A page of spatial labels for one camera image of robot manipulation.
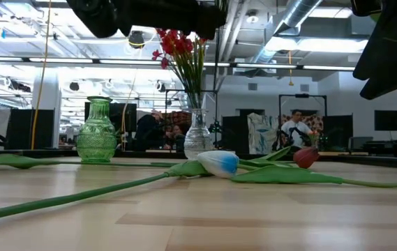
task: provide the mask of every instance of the wooden table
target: wooden table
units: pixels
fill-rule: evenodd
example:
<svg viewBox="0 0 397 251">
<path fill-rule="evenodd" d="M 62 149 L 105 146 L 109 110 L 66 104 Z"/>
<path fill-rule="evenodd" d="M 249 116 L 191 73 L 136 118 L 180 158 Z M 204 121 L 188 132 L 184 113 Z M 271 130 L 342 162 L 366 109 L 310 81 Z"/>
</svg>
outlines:
<svg viewBox="0 0 397 251">
<path fill-rule="evenodd" d="M 397 181 L 397 169 L 386 167 L 318 162 L 312 169 L 365 181 Z M 0 167 L 0 207 L 134 181 L 163 170 Z M 397 250 L 397 189 L 167 178 L 0 219 L 0 250 Z"/>
</svg>

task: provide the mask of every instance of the pipe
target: pipe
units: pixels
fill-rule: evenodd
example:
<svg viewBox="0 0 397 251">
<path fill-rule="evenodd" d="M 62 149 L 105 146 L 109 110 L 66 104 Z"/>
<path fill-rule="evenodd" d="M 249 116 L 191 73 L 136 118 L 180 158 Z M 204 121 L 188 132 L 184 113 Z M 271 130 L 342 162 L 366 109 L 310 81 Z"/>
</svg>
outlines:
<svg viewBox="0 0 397 251">
<path fill-rule="evenodd" d="M 225 52 L 227 39 L 231 34 L 232 25 L 234 24 L 235 14 L 237 13 L 237 8 L 239 7 L 239 4 L 239 0 L 231 1 L 231 6 L 227 15 L 227 26 L 224 28 L 225 32 L 223 33 L 223 40 L 221 41 L 220 54 L 218 56 L 219 59 L 222 59 L 223 53 Z"/>
<path fill-rule="evenodd" d="M 278 22 L 277 26 L 273 24 L 274 32 L 269 41 L 282 31 L 300 26 L 321 2 L 322 0 L 291 0 L 288 2 L 287 8 L 283 12 L 282 20 Z M 272 60 L 277 50 L 280 50 L 280 48 L 276 50 L 266 49 L 268 42 L 265 39 L 265 46 L 253 57 L 252 63 L 268 63 Z"/>
<path fill-rule="evenodd" d="M 226 50 L 224 61 L 228 61 L 229 60 L 229 57 L 230 57 L 231 52 L 232 52 L 232 48 L 234 48 L 235 40 L 237 39 L 237 36 L 239 35 L 241 24 L 243 23 L 243 20 L 244 20 L 244 17 L 246 15 L 246 11 L 248 10 L 250 2 L 251 2 L 251 0 L 245 0 L 243 2 L 243 5 L 241 6 L 239 19 L 237 20 L 237 24 L 235 26 L 235 29 L 232 32 L 231 41 L 229 43 L 228 49 Z"/>
</svg>

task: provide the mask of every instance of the ceiling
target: ceiling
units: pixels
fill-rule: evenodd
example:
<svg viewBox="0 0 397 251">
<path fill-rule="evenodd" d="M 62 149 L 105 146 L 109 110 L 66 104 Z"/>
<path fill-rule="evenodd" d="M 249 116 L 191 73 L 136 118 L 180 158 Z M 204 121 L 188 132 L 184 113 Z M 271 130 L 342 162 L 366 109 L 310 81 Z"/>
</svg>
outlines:
<svg viewBox="0 0 397 251">
<path fill-rule="evenodd" d="M 92 59 L 151 59 L 152 52 L 160 49 L 159 38 L 155 30 L 149 27 L 134 26 L 134 31 L 142 31 L 145 46 L 136 50 L 128 43 L 127 38 L 119 31 L 111 38 L 98 39 L 84 26 L 65 0 L 52 1 L 50 15 L 50 37 L 48 57 L 56 58 L 92 58 Z M 228 17 L 236 24 L 240 20 L 240 30 L 232 25 L 231 33 L 236 35 L 235 44 L 228 53 L 227 61 L 250 61 L 268 41 L 264 40 L 264 29 L 271 17 L 285 10 L 286 0 L 233 0 L 237 7 L 234 17 Z M 0 0 L 0 56 L 43 57 L 45 51 L 46 21 L 48 17 L 48 0 Z M 242 10 L 256 10 L 258 21 L 248 23 L 246 13 Z M 292 40 L 299 43 L 308 38 L 335 39 L 367 39 L 373 27 L 364 29 L 358 17 L 351 16 L 350 0 L 323 1 L 310 17 L 302 24 L 301 33 Z M 228 29 L 227 24 L 222 33 Z M 225 49 L 231 47 L 228 39 Z M 355 66 L 358 52 L 320 52 L 305 51 L 302 47 L 295 50 L 278 52 L 273 60 L 277 63 L 300 63 L 323 66 Z M 216 46 L 214 41 L 208 42 L 206 61 L 215 59 Z M 12 107 L 28 107 L 31 103 L 30 94 L 11 87 L 10 80 L 15 80 L 33 88 L 34 77 L 38 67 L 32 64 L 0 65 L 0 95 L 20 94 L 22 97 L 0 97 L 0 104 Z M 277 70 L 271 76 L 283 77 L 287 70 Z M 314 70 L 295 70 L 293 75 L 317 77 Z M 166 88 L 180 89 L 173 73 L 161 69 L 135 68 L 95 68 L 68 67 L 59 68 L 59 80 L 63 97 L 63 111 L 82 110 L 85 96 L 108 95 L 141 97 L 146 100 L 140 107 L 163 107 L 165 96 L 156 89 L 156 83 L 162 82 Z M 77 82 L 79 91 L 70 90 L 70 84 Z M 179 109 L 180 102 L 172 107 Z"/>
</svg>

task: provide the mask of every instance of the white shirt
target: white shirt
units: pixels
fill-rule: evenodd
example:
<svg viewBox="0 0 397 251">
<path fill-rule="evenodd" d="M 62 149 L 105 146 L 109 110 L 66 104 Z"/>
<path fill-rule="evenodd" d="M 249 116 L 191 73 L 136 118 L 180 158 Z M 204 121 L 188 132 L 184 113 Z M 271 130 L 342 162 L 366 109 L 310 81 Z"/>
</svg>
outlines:
<svg viewBox="0 0 397 251">
<path fill-rule="evenodd" d="M 290 135 L 290 129 L 291 128 L 297 128 L 298 130 L 300 130 L 301 132 L 308 134 L 309 132 L 311 132 L 311 129 L 303 122 L 297 122 L 295 123 L 294 121 L 290 120 L 285 122 L 282 125 L 281 130 L 284 131 L 286 134 Z M 301 135 L 299 135 L 299 133 L 297 133 L 296 131 L 293 131 L 293 133 L 291 134 L 291 137 L 293 138 L 293 146 L 297 146 L 297 147 L 304 147 L 304 142 L 302 141 Z"/>
</svg>

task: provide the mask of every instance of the vase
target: vase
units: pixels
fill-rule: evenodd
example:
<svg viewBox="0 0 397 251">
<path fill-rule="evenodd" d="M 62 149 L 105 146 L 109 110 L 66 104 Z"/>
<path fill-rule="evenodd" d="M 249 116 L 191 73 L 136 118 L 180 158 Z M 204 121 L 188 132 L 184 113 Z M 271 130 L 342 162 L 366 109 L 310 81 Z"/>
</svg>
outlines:
<svg viewBox="0 0 397 251">
<path fill-rule="evenodd" d="M 109 162 L 116 148 L 114 126 L 109 119 L 111 98 L 92 96 L 89 116 L 77 139 L 82 162 Z"/>
<path fill-rule="evenodd" d="M 191 112 L 192 125 L 184 140 L 184 154 L 188 160 L 197 160 L 198 154 L 211 151 L 214 146 L 211 133 L 206 127 L 206 110 L 193 109 Z"/>
</svg>

